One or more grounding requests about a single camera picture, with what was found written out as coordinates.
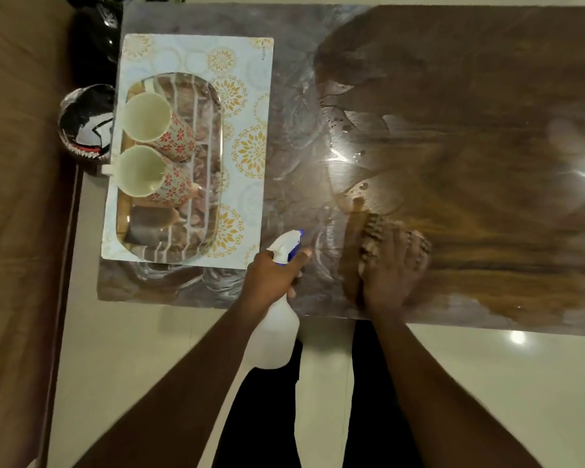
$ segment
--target black pants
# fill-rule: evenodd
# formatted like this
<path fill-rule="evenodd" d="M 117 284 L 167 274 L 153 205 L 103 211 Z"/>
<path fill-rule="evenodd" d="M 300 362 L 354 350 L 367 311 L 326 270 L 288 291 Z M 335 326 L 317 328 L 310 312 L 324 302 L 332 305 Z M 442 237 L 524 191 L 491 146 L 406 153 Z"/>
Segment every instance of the black pants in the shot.
<path fill-rule="evenodd" d="M 283 368 L 254 368 L 247 375 L 223 428 L 214 468 L 301 466 L 294 439 L 294 387 L 302 348 L 297 341 Z M 377 334 L 368 321 L 356 324 L 352 359 L 355 385 L 343 467 L 421 467 Z"/>

